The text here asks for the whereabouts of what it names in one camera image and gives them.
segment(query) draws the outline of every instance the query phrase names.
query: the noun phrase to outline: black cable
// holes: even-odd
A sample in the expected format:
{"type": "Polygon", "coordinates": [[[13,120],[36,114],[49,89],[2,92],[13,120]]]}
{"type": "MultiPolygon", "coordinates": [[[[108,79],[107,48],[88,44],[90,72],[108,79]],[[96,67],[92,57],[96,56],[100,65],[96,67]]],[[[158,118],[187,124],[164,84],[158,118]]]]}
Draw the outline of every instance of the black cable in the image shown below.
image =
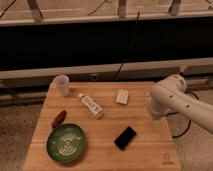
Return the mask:
{"type": "Polygon", "coordinates": [[[140,11],[138,11],[138,15],[137,15],[136,22],[135,22],[135,29],[134,29],[134,32],[132,34],[132,39],[131,39],[131,42],[130,42],[129,47],[127,49],[126,55],[123,58],[119,69],[117,70],[117,72],[115,73],[115,75],[112,77],[112,80],[115,80],[117,78],[118,74],[121,72],[121,69],[123,68],[123,65],[124,65],[125,61],[128,59],[129,54],[132,51],[132,48],[133,48],[133,46],[135,44],[135,38],[136,38],[136,35],[137,35],[139,18],[140,18],[140,11]]]}
{"type": "MultiPolygon", "coordinates": [[[[185,92],[185,94],[191,94],[191,95],[193,95],[197,100],[199,100],[199,97],[198,97],[195,93],[193,93],[193,92],[185,92]]],[[[178,113],[177,113],[177,112],[168,113],[168,114],[166,115],[166,117],[171,116],[171,115],[176,115],[176,114],[178,114],[178,113]]],[[[191,122],[192,122],[192,121],[189,119],[188,125],[187,125],[186,129],[185,129],[182,133],[180,133],[180,134],[178,134],[178,135],[173,135],[172,138],[180,138],[180,137],[182,137],[183,135],[185,135],[185,134],[189,131],[190,127],[191,127],[191,122]]]]}
{"type": "Polygon", "coordinates": [[[16,0],[14,0],[11,4],[9,4],[7,6],[6,9],[4,9],[4,11],[2,11],[2,14],[0,15],[0,18],[7,12],[7,10],[16,2],[16,0]]]}
{"type": "Polygon", "coordinates": [[[98,11],[105,3],[112,3],[112,1],[109,0],[104,0],[103,2],[101,2],[97,8],[95,8],[93,11],[91,11],[90,13],[88,13],[87,15],[92,15],[94,13],[96,13],[96,11],[98,11]]]}

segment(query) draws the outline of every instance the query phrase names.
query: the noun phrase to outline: white tube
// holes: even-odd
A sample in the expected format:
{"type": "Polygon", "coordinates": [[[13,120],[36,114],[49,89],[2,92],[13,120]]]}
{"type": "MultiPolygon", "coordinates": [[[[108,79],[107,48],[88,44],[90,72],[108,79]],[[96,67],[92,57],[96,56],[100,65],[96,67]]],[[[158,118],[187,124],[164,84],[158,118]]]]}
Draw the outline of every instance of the white tube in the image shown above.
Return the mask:
{"type": "Polygon", "coordinates": [[[93,113],[96,118],[100,118],[102,116],[103,109],[95,103],[89,96],[85,96],[83,94],[79,94],[81,102],[88,107],[88,109],[93,113]]]}

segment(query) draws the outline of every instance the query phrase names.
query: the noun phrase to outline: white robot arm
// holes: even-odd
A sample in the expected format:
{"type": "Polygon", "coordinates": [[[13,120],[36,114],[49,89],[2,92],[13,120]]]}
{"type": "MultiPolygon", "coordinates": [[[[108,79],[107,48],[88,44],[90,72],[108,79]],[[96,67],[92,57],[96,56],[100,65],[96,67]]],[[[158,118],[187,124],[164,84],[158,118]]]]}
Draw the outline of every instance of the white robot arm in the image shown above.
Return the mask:
{"type": "Polygon", "coordinates": [[[184,94],[186,88],[187,83],[180,75],[157,82],[151,88],[148,112],[159,119],[173,110],[213,133],[213,106],[184,94]]]}

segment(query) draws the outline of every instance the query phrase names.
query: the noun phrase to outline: speckled floor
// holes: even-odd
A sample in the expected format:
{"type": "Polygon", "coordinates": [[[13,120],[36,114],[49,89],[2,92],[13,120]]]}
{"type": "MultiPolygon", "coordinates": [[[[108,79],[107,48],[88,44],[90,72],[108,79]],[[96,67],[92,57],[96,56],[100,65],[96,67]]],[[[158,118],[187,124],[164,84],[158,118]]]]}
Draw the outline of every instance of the speckled floor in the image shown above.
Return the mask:
{"type": "MultiPolygon", "coordinates": [[[[213,104],[213,90],[196,92],[213,104]]],[[[0,108],[0,171],[21,171],[42,105],[0,108]]],[[[173,135],[187,126],[181,115],[168,117],[173,135]]],[[[213,135],[192,123],[186,135],[174,139],[183,171],[213,170],[213,135]]]]}
{"type": "Polygon", "coordinates": [[[42,105],[0,108],[0,171],[21,171],[42,105]]]}

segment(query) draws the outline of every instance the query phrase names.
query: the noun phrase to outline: cable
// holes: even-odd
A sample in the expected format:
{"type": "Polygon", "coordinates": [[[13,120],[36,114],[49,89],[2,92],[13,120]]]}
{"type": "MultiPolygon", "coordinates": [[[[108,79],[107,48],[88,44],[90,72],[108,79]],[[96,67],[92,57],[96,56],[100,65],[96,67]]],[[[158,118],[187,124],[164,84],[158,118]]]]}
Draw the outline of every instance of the cable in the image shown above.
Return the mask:
{"type": "Polygon", "coordinates": [[[131,50],[133,48],[133,45],[135,44],[135,38],[136,38],[136,35],[137,35],[139,18],[140,18],[140,11],[138,11],[138,15],[137,15],[136,22],[135,22],[135,29],[134,29],[134,32],[132,34],[132,39],[131,39],[131,42],[130,42],[129,47],[127,49],[126,55],[123,58],[119,69],[117,70],[117,72],[115,73],[115,75],[112,77],[112,80],[115,80],[117,78],[118,74],[121,72],[121,69],[123,68],[124,63],[128,59],[129,54],[130,54],[130,52],[131,52],[131,50]]]}
{"type": "MultiPolygon", "coordinates": [[[[195,93],[193,93],[193,92],[185,92],[185,94],[191,94],[191,95],[193,95],[197,100],[199,100],[199,97],[198,97],[195,93]]],[[[168,113],[168,114],[166,115],[166,117],[171,116],[171,115],[176,115],[176,114],[178,114],[178,112],[168,113]]],[[[188,125],[187,125],[186,129],[185,129],[182,133],[180,133],[180,134],[178,134],[178,135],[173,135],[172,138],[180,138],[180,137],[182,137],[183,135],[185,135],[185,134],[189,131],[190,127],[191,127],[191,122],[192,122],[192,121],[189,119],[188,125]]]]}
{"type": "Polygon", "coordinates": [[[88,13],[87,15],[92,15],[94,13],[96,13],[96,11],[98,11],[105,3],[113,3],[113,1],[109,1],[109,0],[104,0],[103,2],[101,2],[96,9],[94,9],[93,11],[91,11],[90,13],[88,13]]]}
{"type": "Polygon", "coordinates": [[[19,96],[11,88],[7,87],[2,80],[0,80],[0,88],[3,88],[12,98],[12,103],[16,106],[19,96]]]}

